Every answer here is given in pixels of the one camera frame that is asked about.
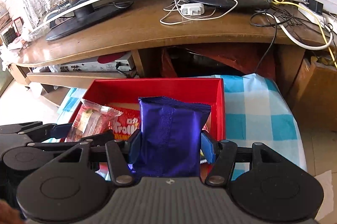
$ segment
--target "purple wrapper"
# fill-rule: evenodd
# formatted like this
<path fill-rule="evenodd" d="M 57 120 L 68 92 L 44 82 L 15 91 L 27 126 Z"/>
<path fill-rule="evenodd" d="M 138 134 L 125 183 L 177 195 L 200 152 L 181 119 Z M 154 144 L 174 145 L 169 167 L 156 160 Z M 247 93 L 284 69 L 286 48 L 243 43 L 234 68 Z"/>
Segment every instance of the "purple wrapper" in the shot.
<path fill-rule="evenodd" d="M 201 130 L 207 104 L 166 97 L 139 98 L 142 145 L 133 164 L 137 176 L 200 176 Z"/>

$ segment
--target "white power adapter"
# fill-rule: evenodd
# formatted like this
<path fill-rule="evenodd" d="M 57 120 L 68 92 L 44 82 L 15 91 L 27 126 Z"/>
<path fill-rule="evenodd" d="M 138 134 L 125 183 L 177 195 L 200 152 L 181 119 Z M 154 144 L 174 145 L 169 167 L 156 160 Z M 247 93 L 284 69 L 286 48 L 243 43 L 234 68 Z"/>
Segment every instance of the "white power adapter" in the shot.
<path fill-rule="evenodd" d="M 205 7 L 200 3 L 183 4 L 180 11 L 184 16 L 200 16 L 204 14 Z"/>

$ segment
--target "blue checkered cloth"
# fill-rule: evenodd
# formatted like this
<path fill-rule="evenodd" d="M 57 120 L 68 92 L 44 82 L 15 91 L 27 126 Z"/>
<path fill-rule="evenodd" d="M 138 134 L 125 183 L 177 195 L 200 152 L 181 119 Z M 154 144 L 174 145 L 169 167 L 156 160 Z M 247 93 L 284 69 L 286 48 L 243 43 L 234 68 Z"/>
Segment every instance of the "blue checkered cloth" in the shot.
<path fill-rule="evenodd" d="M 307 170 L 297 123 L 273 81 L 257 74 L 212 77 L 224 82 L 226 139 L 240 147 L 262 142 Z M 237 163 L 233 180 L 248 170 L 249 163 Z"/>
<path fill-rule="evenodd" d="M 59 114 L 56 124 L 65 124 L 68 123 L 72 114 L 75 112 L 78 104 L 81 101 L 81 98 L 83 98 L 86 89 L 81 88 L 71 88 L 65 98 L 63 99 L 60 107 L 57 110 L 57 113 Z M 44 143 L 57 143 L 59 142 L 59 139 L 50 138 Z"/>

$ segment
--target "red cloth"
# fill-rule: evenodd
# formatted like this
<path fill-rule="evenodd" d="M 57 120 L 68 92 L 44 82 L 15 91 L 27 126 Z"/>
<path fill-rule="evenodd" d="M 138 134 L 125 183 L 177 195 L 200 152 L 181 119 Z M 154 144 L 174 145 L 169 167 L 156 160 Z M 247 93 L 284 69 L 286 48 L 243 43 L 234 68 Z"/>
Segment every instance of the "red cloth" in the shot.
<path fill-rule="evenodd" d="M 269 44 L 212 43 L 188 44 L 181 47 L 219 61 L 244 74 L 251 74 L 254 72 L 258 62 L 269 47 Z M 257 73 L 262 77 L 276 80 L 273 48 L 271 48 L 261 62 Z"/>
<path fill-rule="evenodd" d="M 160 74 L 164 78 L 177 78 L 178 75 L 174 70 L 170 56 L 165 47 L 161 49 L 161 71 Z"/>

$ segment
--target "wooden desk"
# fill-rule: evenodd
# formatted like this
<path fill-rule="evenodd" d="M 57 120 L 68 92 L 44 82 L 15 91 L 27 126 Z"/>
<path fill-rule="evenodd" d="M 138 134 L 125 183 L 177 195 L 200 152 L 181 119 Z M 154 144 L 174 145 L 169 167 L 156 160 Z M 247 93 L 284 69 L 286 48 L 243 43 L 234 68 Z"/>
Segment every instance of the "wooden desk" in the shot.
<path fill-rule="evenodd" d="M 40 67 L 122 51 L 179 44 L 270 43 L 274 35 L 273 28 L 250 25 L 250 14 L 236 12 L 216 20 L 162 25 L 159 20 L 167 14 L 163 8 L 171 4 L 171 1 L 135 0 L 130 10 L 103 23 L 53 42 L 47 42 L 44 38 L 36 40 L 22 50 L 20 56 L 13 59 L 13 63 Z M 290 9 L 294 15 L 303 16 L 296 8 Z M 179 14 L 167 18 L 167 21 L 178 20 L 182 20 Z M 263 16 L 255 20 L 257 23 L 266 23 Z M 321 35 L 305 27 L 295 27 L 295 30 L 308 45 L 324 44 Z M 277 33 L 276 44 L 293 45 L 281 30 Z"/>
<path fill-rule="evenodd" d="M 270 43 L 274 36 L 273 28 L 261 28 L 250 25 L 250 14 L 232 12 L 223 18 L 210 21 L 191 21 L 179 25 L 162 25 L 159 20 L 167 14 L 163 8 L 172 0 L 134 0 L 134 5 L 119 16 L 94 25 L 83 31 L 74 33 L 53 42 L 40 38 L 20 52 L 19 57 L 12 60 L 18 66 L 40 67 L 62 64 L 89 57 L 106 55 L 122 51 L 132 51 L 134 62 L 140 76 L 157 76 L 149 73 L 154 63 L 160 65 L 162 46 L 218 43 L 218 42 L 253 42 Z M 303 15 L 296 8 L 289 11 L 298 17 Z M 177 12 L 167 21 L 183 20 Z M 264 16 L 254 19 L 256 23 L 267 23 Z M 305 27 L 294 27 L 308 45 L 322 45 L 320 34 Z M 281 65 L 288 89 L 301 64 L 304 49 L 294 45 L 279 30 L 276 44 L 283 45 L 280 50 Z M 97 73 L 39 73 L 28 75 L 30 81 L 66 87 L 88 87 L 93 78 L 104 78 Z"/>

